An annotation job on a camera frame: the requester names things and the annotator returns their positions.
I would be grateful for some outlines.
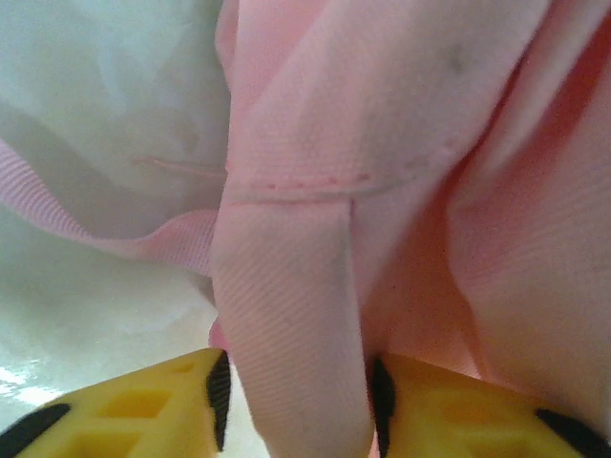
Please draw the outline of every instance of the pink nylon bag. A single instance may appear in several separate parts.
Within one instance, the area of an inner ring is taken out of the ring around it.
[[[608,437],[610,8],[225,0],[226,179],[153,160],[220,179],[218,209],[98,237],[6,143],[0,198],[211,277],[211,344],[274,457],[364,456],[380,351],[561,402]]]

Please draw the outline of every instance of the stitching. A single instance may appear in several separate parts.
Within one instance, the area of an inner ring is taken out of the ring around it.
[[[453,153],[452,150],[444,148],[446,153]],[[432,166],[431,161],[428,157],[416,157],[407,162],[404,162],[399,168],[400,172],[387,172],[387,173],[360,173],[355,177],[340,178],[340,177],[323,177],[320,179],[312,180],[296,180],[285,183],[279,182],[255,182],[252,183],[252,188],[256,190],[268,190],[268,191],[280,191],[280,190],[292,190],[292,189],[311,189],[320,188],[326,186],[349,186],[355,184],[364,184],[372,181],[386,180],[389,178],[398,178],[402,175],[402,172],[412,170],[416,168],[422,168],[424,166]]]

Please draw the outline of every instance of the pink webbing strap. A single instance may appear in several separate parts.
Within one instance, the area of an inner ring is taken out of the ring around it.
[[[43,180],[0,138],[0,202],[45,232],[124,258],[159,260],[208,275],[216,210],[189,212],[139,239],[92,236],[61,206]]]

